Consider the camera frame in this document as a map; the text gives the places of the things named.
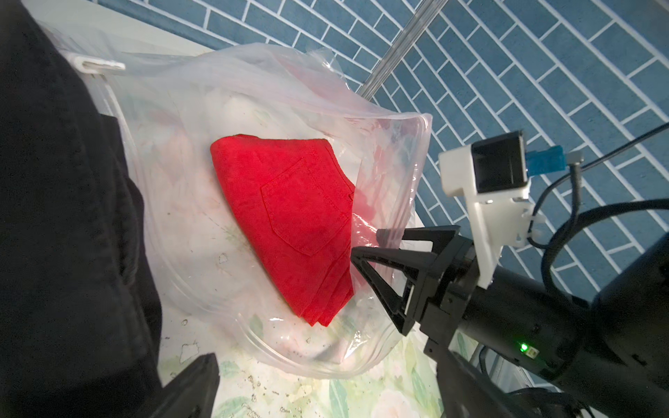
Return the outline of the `clear plastic vacuum bag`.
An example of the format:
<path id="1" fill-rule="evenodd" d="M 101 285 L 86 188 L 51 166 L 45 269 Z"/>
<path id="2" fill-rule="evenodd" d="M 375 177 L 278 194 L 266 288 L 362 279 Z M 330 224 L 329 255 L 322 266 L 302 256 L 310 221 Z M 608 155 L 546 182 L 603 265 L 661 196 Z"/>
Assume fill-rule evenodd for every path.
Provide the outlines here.
<path id="1" fill-rule="evenodd" d="M 45 30 L 99 110 L 120 124 L 160 292 L 298 376 L 350 378 L 388 355 L 400 334 L 351 266 L 353 298 L 331 325 L 310 326 L 290 310 L 233 217 L 210 148 L 232 134 L 283 146 L 324 139 L 354 184 L 343 236 L 355 246 L 398 247 L 414 223 L 429 115 L 356 95 L 324 50 L 250 44 L 193 55 L 83 24 Z"/>

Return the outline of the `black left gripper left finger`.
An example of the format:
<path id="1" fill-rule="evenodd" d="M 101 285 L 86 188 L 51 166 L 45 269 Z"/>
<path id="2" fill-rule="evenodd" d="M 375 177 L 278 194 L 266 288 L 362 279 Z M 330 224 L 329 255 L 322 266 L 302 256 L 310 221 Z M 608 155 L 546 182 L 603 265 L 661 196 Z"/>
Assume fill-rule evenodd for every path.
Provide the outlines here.
<path id="1" fill-rule="evenodd" d="M 221 381 L 215 353 L 201 355 L 144 402 L 133 417 L 208 418 Z"/>

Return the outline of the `red garment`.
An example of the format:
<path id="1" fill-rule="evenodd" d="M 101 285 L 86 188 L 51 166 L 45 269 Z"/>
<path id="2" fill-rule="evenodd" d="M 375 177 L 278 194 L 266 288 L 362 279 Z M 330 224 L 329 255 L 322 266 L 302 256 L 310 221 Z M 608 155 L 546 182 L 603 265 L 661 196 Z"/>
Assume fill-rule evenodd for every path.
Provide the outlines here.
<path id="1" fill-rule="evenodd" d="M 226 202 L 292 312 L 327 327 L 354 294 L 355 186 L 325 139 L 238 134 L 210 147 Z"/>

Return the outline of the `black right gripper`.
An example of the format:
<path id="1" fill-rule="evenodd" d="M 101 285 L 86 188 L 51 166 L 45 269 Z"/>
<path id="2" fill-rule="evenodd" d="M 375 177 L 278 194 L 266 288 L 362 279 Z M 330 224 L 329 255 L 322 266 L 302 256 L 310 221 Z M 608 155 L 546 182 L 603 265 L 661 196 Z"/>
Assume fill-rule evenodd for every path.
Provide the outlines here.
<path id="1" fill-rule="evenodd" d="M 424 226 L 402 231 L 403 241 L 427 241 L 430 252 L 355 247 L 351 261 L 369 284 L 397 331 L 406 336 L 414 325 L 428 337 L 425 355 L 437 361 L 449 351 L 470 298 L 479 269 L 473 241 L 459 226 Z M 380 247 L 397 229 L 378 229 Z"/>

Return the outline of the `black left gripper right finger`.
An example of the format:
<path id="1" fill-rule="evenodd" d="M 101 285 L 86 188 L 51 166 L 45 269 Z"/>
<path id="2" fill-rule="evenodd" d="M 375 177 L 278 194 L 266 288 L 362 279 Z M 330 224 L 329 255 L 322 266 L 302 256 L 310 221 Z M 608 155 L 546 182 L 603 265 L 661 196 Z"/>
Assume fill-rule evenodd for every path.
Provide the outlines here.
<path id="1" fill-rule="evenodd" d="M 437 383 L 443 417 L 533 417 L 463 357 L 437 351 Z"/>

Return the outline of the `black garment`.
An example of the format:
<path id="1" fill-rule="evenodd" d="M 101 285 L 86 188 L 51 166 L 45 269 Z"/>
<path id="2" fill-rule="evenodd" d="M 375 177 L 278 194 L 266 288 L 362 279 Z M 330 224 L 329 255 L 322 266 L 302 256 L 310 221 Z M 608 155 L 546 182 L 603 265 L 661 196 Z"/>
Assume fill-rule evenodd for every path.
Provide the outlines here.
<path id="1" fill-rule="evenodd" d="M 1 414 L 130 417 L 160 391 L 160 297 L 114 118 L 1 4 Z"/>

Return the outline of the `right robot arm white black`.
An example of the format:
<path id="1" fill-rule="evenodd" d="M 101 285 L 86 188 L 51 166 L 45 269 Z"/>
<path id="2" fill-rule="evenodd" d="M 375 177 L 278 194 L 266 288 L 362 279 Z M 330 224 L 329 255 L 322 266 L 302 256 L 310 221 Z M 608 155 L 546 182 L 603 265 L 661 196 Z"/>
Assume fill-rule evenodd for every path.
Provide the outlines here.
<path id="1" fill-rule="evenodd" d="M 419 327 L 449 417 L 537 417 L 570 395 L 610 417 L 668 414 L 668 239 L 662 237 L 591 300 L 498 266 L 484 232 L 408 229 L 427 252 L 356 247 L 354 267 L 397 330 Z M 468 334 L 552 392 L 503 392 L 449 345 Z"/>

